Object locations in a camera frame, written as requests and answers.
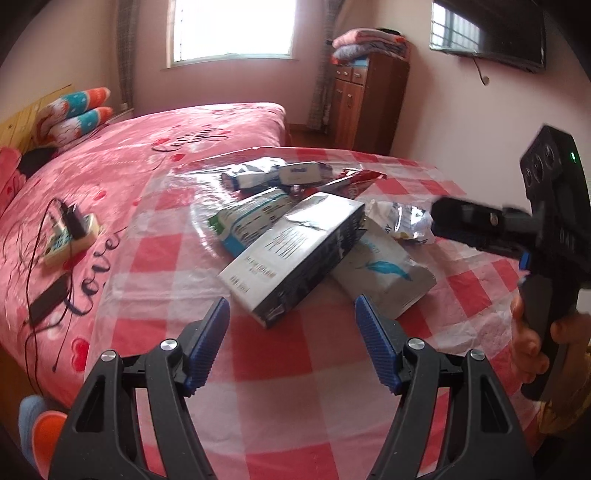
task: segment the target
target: window frame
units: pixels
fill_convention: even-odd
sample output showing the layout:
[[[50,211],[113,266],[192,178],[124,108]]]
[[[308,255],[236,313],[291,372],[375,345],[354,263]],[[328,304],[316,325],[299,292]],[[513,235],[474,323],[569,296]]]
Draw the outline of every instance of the window frame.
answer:
[[[198,57],[195,59],[174,61],[174,18],[177,0],[168,0],[168,15],[167,15],[167,42],[166,42],[166,68],[173,69],[176,67],[183,67],[185,65],[192,65],[194,63],[206,63],[210,61],[221,60],[245,60],[245,59],[263,59],[263,60],[292,60],[297,61],[294,52],[297,50],[296,32],[299,24],[299,8],[300,0],[295,0],[295,18],[294,29],[291,36],[290,50],[287,54],[261,53],[261,54],[236,54],[228,53],[225,55],[215,55],[211,57]]]

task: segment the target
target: handheld device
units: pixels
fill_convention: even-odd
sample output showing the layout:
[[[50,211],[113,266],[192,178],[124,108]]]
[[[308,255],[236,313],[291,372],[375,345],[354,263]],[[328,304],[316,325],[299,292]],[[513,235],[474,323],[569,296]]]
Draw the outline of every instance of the handheld device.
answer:
[[[591,286],[591,207],[579,153],[571,135],[542,127],[522,157],[521,174],[532,214],[443,197],[433,204],[433,234],[478,250],[519,260],[529,273],[519,282],[524,319],[550,359],[521,392],[549,400],[566,357],[550,326],[576,309],[581,288]]]
[[[67,299],[71,282],[70,273],[64,273],[31,303],[28,321],[31,327],[37,327],[53,309]]]

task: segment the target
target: pink wall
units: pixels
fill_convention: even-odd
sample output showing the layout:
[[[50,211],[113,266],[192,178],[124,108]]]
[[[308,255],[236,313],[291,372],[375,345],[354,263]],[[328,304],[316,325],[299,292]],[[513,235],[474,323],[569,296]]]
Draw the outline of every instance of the pink wall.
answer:
[[[119,106],[115,0],[52,0],[28,25],[0,67],[0,122],[72,83],[106,86]]]
[[[431,0],[376,0],[375,25],[414,44],[392,154],[429,162],[475,200],[527,206],[519,159],[543,123],[571,133],[591,180],[591,82],[551,21],[548,69],[531,74],[430,51]]]
[[[305,124],[323,41],[323,3],[299,0],[294,58],[243,59],[166,69],[166,0],[143,0],[139,9],[135,68],[135,113],[190,105],[276,102],[288,120]],[[220,25],[220,35],[228,35]]]

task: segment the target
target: blue gripper pad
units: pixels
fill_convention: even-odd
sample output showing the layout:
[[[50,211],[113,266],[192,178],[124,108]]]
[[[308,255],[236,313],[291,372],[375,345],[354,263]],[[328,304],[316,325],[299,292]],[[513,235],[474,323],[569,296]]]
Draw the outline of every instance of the blue gripper pad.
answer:
[[[205,328],[197,339],[193,350],[187,356],[187,378],[183,384],[186,391],[193,395],[198,388],[205,385],[213,361],[216,359],[222,340],[230,325],[230,304],[226,299],[220,301],[202,320]]]
[[[393,394],[400,395],[402,381],[398,376],[398,355],[388,340],[378,315],[364,296],[358,297],[355,301],[355,320],[380,382]]]

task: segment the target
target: black handle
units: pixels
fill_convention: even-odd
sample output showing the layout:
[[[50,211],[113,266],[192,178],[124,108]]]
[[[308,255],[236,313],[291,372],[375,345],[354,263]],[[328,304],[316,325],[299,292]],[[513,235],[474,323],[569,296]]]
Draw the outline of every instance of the black handle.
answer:
[[[524,303],[524,320],[542,340],[542,353],[550,359],[548,370],[537,375],[530,384],[521,386],[521,393],[530,400],[548,401],[564,365],[566,345],[554,343],[550,326],[556,320],[573,313],[577,306],[580,284],[564,276],[548,278],[530,274],[519,281],[519,293]]]

